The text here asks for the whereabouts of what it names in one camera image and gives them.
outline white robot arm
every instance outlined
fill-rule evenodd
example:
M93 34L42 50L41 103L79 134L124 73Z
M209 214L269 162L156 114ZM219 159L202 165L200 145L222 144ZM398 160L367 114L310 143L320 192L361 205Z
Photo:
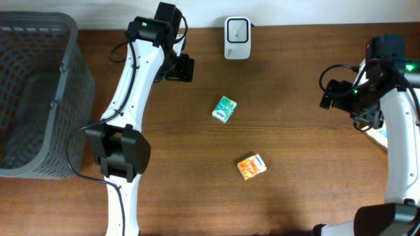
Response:
M173 49L177 55L180 55L182 44L185 39L175 44ZM125 62L124 70L119 80L117 90L112 98L108 109L102 114L101 119L113 115L127 95L131 75L133 73L133 55L131 50L127 49L127 59ZM120 116L107 122L107 125L113 127L124 128L126 125L132 125L133 130L142 132L142 117L144 107L146 106L147 97L149 95L152 83L162 66L165 59L161 47L153 47L152 42L137 39L133 43L135 54L137 57L137 72L134 81L134 89L129 95L127 105L123 108ZM125 177L110 175L109 178L105 177L106 181L112 182L120 186L120 192L123 199L123 206L125 209L125 234L138 235L139 228L137 224L137 195L138 185L140 182L141 174L137 174L132 182L128 182ZM107 236L121 235L122 232L122 215L121 207L119 204L118 195L112 186L108 188L108 230Z
M186 38L185 34L177 34L181 19L185 21L176 6L160 3L154 19L137 17L129 24L125 32L129 43L123 73L101 119L119 114L86 130L105 181L119 186L121 194L120 202L117 190L108 185L107 236L140 233L138 185L150 158L150 145L141 135L142 117L152 83L163 78L192 81L194 60L181 54Z
M419 64L405 60L404 55L403 37L374 38L367 45L366 64L360 66L355 84L329 82L322 108L331 104L370 128L380 127L385 118L388 187L385 204L360 208L351 222L318 225L313 235L415 235L419 231L420 71Z

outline laundry basket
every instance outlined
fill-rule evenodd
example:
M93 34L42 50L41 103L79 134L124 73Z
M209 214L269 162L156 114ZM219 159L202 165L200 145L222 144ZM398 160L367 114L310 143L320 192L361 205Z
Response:
M66 14L0 12L0 176L72 176L64 143L87 124L95 96L76 39ZM84 147L80 133L69 147L77 170Z

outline small orange package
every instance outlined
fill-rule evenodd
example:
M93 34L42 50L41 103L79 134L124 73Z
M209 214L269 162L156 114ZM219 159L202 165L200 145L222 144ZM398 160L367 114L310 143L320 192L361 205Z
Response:
M267 170L267 167L260 155L255 154L238 163L238 169L241 172L243 179L246 181L263 173Z

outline small green package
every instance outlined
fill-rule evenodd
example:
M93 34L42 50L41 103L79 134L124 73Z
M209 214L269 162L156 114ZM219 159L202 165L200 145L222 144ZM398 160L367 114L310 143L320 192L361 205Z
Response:
M236 102L223 96L215 110L212 112L212 116L225 123L229 120L229 117L232 115L235 108Z

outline black cable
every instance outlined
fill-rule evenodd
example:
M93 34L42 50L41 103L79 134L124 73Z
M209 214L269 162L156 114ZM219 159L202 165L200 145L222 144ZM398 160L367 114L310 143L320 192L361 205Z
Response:
M411 96L413 97L413 101L414 101L415 110L417 112L417 122L420 122L420 103L414 91L413 86L410 84L407 78L405 78L395 67L393 66L390 66L390 67L391 67L391 70L393 70L394 73L396 73L397 76L399 76L399 78L402 80L402 82L405 84L405 86L408 88L409 92L411 93Z
M184 24L185 24L185 31L184 31L184 35L183 35L182 37L180 37L179 39L175 39L175 43L179 43L179 42L181 42L181 41L185 38L186 33L188 32L188 24L186 23L185 16L182 16L182 19L184 20Z
M353 91L353 88L351 88L350 90L348 90L348 91L346 91L346 92L343 92L343 93L340 93L340 94L337 94L337 93L335 93L335 92L331 92L331 91L328 91L326 88L324 88L324 86L322 85L322 79L324 78L324 75L329 71L329 70L331 70L331 69L333 69L333 68L347 68L347 69L351 69L352 71L354 71L354 72L359 72L359 67L358 66L349 66L349 65L342 65L342 64L337 64L337 65L334 65L334 66L330 66L330 67L328 67L327 69L325 69L324 70L324 72L322 72L322 74L321 74L321 76L320 76L320 88L321 88L321 90L326 94L326 95L329 95L330 97L332 97L332 98L340 98L340 97L345 97L345 96L347 96L347 95L349 95L352 91Z
M111 121L112 119L114 119L115 117L117 117L123 111L123 109L125 107L125 104L127 103L128 99L130 97L131 90L133 89L134 80L135 80L135 77L136 77L136 70L137 70L136 54L135 54L135 51L134 51L133 44L130 41L130 39L128 38L128 35L127 35L126 32L125 32L125 36L127 37L127 40L128 40L128 43L129 43L130 49L131 49L131 54L133 55L133 73L131 74L130 85L129 85L129 88L127 89L127 93L126 93L126 95L124 97L123 103L121 104L121 106L119 107L119 109L116 110L115 113L112 116L110 116L109 118L103 119L103 120L101 120L101 121L99 121L97 123L92 123L90 125L87 125L87 126L84 126L84 127L80 127L78 129L74 130L73 132L71 132L69 134L69 136L66 138L66 142L65 142L65 147L66 147L65 154L66 154L66 158L67 158L67 163L68 163L68 166L70 167L70 169L74 172L74 174L76 176L78 176L78 177L80 177L82 179L85 179L85 180L90 180L90 181L98 182L98 183L101 183L101 184L108 184L109 186L112 186L117 191L118 199L119 199L119 205L121 207L122 220L123 220L123 234L122 235L125 235L125 211L124 211L123 199L122 199L122 196L121 196L121 192L120 192L119 186L117 186L116 184L111 183L109 181L105 181L105 180L101 180L101 179L98 179L98 178L93 178L93 177L85 176L85 175L82 175L82 174L78 173L78 171L76 171L76 169L74 169L72 163L70 162L68 148L70 146L70 141L72 140L72 138L78 132L87 130L88 128L93 128L93 127L95 127L97 125L102 125L104 123L107 123L108 121Z
M121 60L115 60L114 59L114 53L116 52L117 49L119 49L121 46L126 45L128 42L124 42L124 43L120 43L119 45L117 45L116 47L114 47L114 49L112 49L111 53L110 53L110 60L113 63L123 63L125 62L125 59L121 59Z

